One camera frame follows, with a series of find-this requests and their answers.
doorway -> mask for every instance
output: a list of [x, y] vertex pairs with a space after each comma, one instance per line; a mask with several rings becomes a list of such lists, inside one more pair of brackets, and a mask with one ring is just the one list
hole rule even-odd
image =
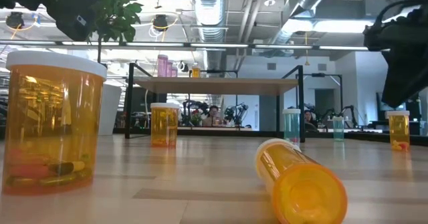
[[334, 90], [315, 90], [315, 111], [324, 114], [327, 110], [334, 108]]

robotic arm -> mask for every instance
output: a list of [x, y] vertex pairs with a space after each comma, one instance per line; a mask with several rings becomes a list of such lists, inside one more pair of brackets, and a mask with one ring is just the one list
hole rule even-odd
[[340, 114], [338, 114], [337, 116], [341, 116], [341, 117], [343, 117], [343, 114], [345, 113], [345, 111], [346, 110], [350, 110], [350, 114], [351, 114], [351, 118], [352, 118], [352, 125], [354, 125], [353, 127], [354, 128], [356, 128], [356, 127], [358, 127], [358, 123], [356, 122], [356, 118], [355, 118], [355, 113], [354, 113], [354, 109], [355, 109], [355, 107], [354, 106], [345, 106], [344, 108], [343, 108], [343, 110], [342, 111], [340, 111]]
[[[420, 8], [384, 23], [384, 14], [400, 5]], [[382, 101], [398, 107], [428, 85], [428, 0], [404, 0], [387, 6], [373, 26], [366, 27], [364, 45], [370, 51], [383, 51], [389, 68]]]
[[237, 106], [234, 107], [228, 107], [225, 110], [225, 120], [227, 121], [234, 121], [236, 125], [240, 125], [242, 124], [242, 120], [244, 117], [244, 114], [247, 112], [248, 110], [248, 105], [245, 105], [244, 103], [242, 104], [238, 104]]
[[56, 20], [59, 30], [75, 41], [85, 41], [90, 33], [90, 26], [95, 21], [91, 6], [97, 0], [0, 0], [0, 9], [14, 9], [20, 4], [35, 11], [43, 4], [47, 13]]
[[209, 111], [208, 111], [208, 104], [205, 102], [199, 102], [199, 101], [194, 101], [194, 100], [186, 100], [183, 102], [183, 123], [190, 123], [190, 115], [191, 115], [191, 111], [190, 109], [196, 106], [199, 110], [202, 110], [202, 113], [204, 115], [208, 115]]

clear plastic container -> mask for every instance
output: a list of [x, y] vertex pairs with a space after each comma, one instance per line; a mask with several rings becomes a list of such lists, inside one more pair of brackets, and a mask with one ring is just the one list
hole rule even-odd
[[255, 169], [271, 195], [280, 223], [340, 224], [348, 198], [336, 175], [281, 140], [267, 140], [258, 148]]
[[168, 56], [158, 55], [158, 77], [167, 76]]
[[167, 62], [167, 77], [172, 77], [172, 70], [173, 70], [173, 63], [168, 61]]
[[152, 103], [151, 144], [152, 146], [175, 147], [179, 123], [179, 105]]
[[300, 146], [300, 110], [286, 109], [284, 115], [284, 140]]
[[12, 52], [6, 68], [3, 193], [42, 195], [90, 185], [106, 68], [41, 51]]
[[175, 78], [179, 75], [179, 69], [176, 66], [171, 68], [171, 77]]
[[201, 77], [201, 69], [198, 67], [193, 67], [192, 68], [192, 77], [193, 78], [199, 78]]
[[333, 117], [333, 138], [335, 141], [344, 140], [344, 121], [343, 117]]
[[389, 138], [393, 150], [410, 151], [409, 111], [388, 111]]

ceiling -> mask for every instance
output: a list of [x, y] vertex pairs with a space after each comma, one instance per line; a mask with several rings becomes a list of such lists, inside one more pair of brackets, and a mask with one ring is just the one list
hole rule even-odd
[[[167, 41], [167, 42], [198, 42], [199, 25], [195, 15], [195, 6], [193, 0], [137, 0], [144, 5], [142, 13], [139, 14], [141, 24], [135, 25], [136, 36], [135, 41]], [[226, 0], [226, 23], [223, 26], [226, 29], [225, 42], [238, 42], [238, 35], [241, 22], [244, 16], [244, 9], [248, 4], [252, 4], [250, 14], [254, 11], [254, 6], [257, 0]], [[275, 0], [276, 3], [272, 6], [260, 5], [255, 24], [249, 35], [249, 42], [257, 41], [257, 39], [266, 40], [276, 35], [284, 24], [282, 12], [287, 0]], [[352, 2], [351, 5], [364, 3], [365, 0], [342, 0], [343, 3]], [[0, 39], [20, 40], [49, 40], [49, 41], [70, 41], [70, 39], [59, 31], [55, 26], [55, 21], [46, 13], [45, 7], [41, 6], [36, 13], [28, 11], [22, 7], [14, 9], [14, 11], [23, 12], [25, 27], [28, 30], [18, 31], [14, 35], [14, 30], [9, 29], [5, 24], [5, 19], [12, 12], [10, 9], [0, 9]], [[37, 14], [40, 18], [40, 24], [34, 24], [34, 15]], [[150, 32], [152, 20], [156, 14], [167, 15], [167, 21], [172, 26], [164, 35], [155, 37], [153, 32]], [[294, 44], [308, 45], [331, 45], [331, 46], [362, 46], [363, 36], [361, 33], [326, 33], [319, 31], [310, 31], [306, 34], [293, 34], [290, 39]], [[23, 49], [20, 46], [1, 46], [0, 45], [0, 70], [4, 68], [5, 58], [7, 53], [16, 49]], [[45, 51], [58, 51], [67, 53], [66, 49], [45, 49]], [[137, 62], [141, 67], [149, 73], [156, 74], [156, 59], [158, 54], [166, 54], [170, 60], [175, 63], [180, 61], [189, 64], [198, 63], [199, 67], [204, 68], [204, 51], [154, 51], [154, 50], [109, 50], [102, 51], [102, 61], [109, 65], [109, 74], [114, 76], [125, 76], [127, 74], [127, 63]], [[305, 55], [310, 56], [334, 56], [340, 55], [337, 51], [306, 51], [295, 50], [293, 56], [300, 58]], [[96, 60], [97, 52], [90, 49], [87, 52], [88, 58]], [[118, 80], [112, 80], [112, 83], [119, 83], [125, 87], [126, 83]], [[185, 98], [185, 96], [175, 96], [177, 99]], [[210, 96], [194, 96], [201, 100], [210, 99]]]

yellow capsule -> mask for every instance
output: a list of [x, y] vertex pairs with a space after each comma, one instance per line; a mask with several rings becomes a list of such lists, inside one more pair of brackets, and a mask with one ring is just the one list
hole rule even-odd
[[36, 184], [37, 180], [30, 178], [9, 177], [6, 183], [12, 187], [30, 187]]
[[64, 175], [60, 177], [50, 177], [41, 179], [39, 184], [42, 186], [66, 185], [76, 179], [76, 174]]
[[81, 171], [76, 172], [75, 174], [79, 179], [86, 179], [92, 176], [92, 170], [89, 168], [85, 168]]

